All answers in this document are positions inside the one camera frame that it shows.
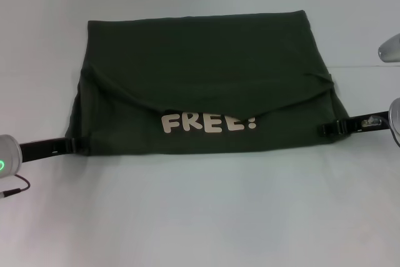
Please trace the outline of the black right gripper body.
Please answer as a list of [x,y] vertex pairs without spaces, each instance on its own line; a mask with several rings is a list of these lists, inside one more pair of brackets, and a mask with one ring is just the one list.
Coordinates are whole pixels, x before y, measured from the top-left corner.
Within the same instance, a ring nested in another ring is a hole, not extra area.
[[361,133],[389,129],[388,111],[355,116],[343,121],[346,133]]

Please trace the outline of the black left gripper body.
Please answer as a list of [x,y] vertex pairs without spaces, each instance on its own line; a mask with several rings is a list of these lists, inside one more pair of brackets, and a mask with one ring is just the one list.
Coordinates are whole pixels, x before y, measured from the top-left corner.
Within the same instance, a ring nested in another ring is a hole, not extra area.
[[40,159],[73,154],[75,152],[74,139],[58,138],[20,144],[22,161],[27,163]]

